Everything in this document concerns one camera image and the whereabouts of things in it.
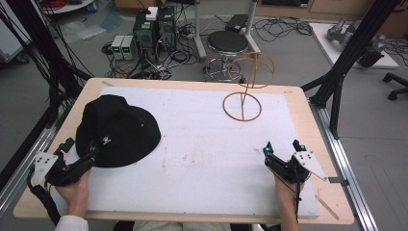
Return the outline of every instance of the black hat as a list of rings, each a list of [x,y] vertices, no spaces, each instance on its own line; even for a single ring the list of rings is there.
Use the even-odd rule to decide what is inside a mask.
[[[159,126],[145,109],[130,106],[117,95],[89,102],[76,134],[76,149],[85,156],[92,141],[99,144],[96,167],[124,167],[153,151],[161,139]]]

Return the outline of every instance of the desk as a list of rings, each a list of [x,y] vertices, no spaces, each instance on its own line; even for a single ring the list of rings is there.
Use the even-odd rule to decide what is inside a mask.
[[[68,137],[75,137],[76,129],[82,119],[82,112],[87,103],[96,99],[104,87],[137,87],[147,89],[178,89],[178,90],[230,90],[242,91],[242,87],[233,84],[222,83],[198,83],[198,82],[171,82],[171,81],[147,81],[147,80],[123,80],[123,79],[90,79],[85,85],[77,102],[66,118],[59,134],[50,146],[55,150],[59,143]],[[330,157],[327,153],[319,128],[309,108],[306,97],[298,87],[269,86],[267,88],[251,90],[259,93],[283,94],[293,120],[293,127],[298,139],[307,143],[308,149],[313,150],[319,159],[327,176],[336,176]],[[313,183],[314,192],[318,201],[321,216],[315,219],[301,219],[302,223],[330,223],[350,224],[354,221],[344,191],[340,184],[322,182],[315,176],[310,179]],[[31,193],[26,190],[14,208],[14,215],[19,218],[47,218],[43,206]],[[169,221],[215,221],[215,222],[247,222],[247,223],[273,223],[277,218],[265,216],[200,216],[200,215],[167,215],[167,214],[141,214],[131,212],[89,212],[86,218],[97,219],[123,219],[123,220],[169,220]]]

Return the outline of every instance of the round stool seat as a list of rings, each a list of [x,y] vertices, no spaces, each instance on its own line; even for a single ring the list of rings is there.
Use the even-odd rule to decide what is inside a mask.
[[[248,47],[246,37],[232,31],[217,31],[208,36],[208,46],[225,55],[240,55]]]

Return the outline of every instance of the gray floor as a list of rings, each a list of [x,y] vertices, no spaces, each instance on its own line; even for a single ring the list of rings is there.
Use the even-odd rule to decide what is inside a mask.
[[[91,26],[102,23],[111,13],[103,9],[94,14],[77,11],[63,16],[61,22],[86,18],[84,23]],[[214,20],[203,19],[203,27]],[[131,33],[133,21],[117,20],[111,26],[109,31],[91,40],[69,44],[95,76],[104,76],[110,70],[101,47],[115,35]],[[222,24],[214,23],[213,27],[222,28]],[[274,60],[274,85],[302,86],[325,74],[331,66],[313,37],[292,33],[274,42],[261,41],[255,34],[253,37],[261,50]],[[393,58],[400,67],[392,72],[408,78],[408,67],[401,58]],[[176,67],[171,80],[202,81],[203,65]],[[374,68],[349,71],[344,81],[339,136],[379,230],[399,231],[408,230],[408,184],[404,170],[408,165],[408,94],[394,102],[387,99],[391,90],[401,88],[395,82],[382,82],[388,71]],[[0,70],[0,169],[47,108],[47,89],[33,63],[14,62]],[[306,95],[312,96],[315,92],[309,90]],[[15,218],[15,202],[16,199],[0,218],[2,230],[53,229],[49,220]],[[93,220],[90,230],[112,230],[114,223]],[[302,230],[360,230],[360,226],[356,221],[348,226],[302,225]]]

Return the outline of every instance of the sleeve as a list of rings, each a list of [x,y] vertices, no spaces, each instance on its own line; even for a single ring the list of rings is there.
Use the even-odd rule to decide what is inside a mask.
[[[65,215],[60,218],[55,231],[88,231],[88,222],[83,218]]]

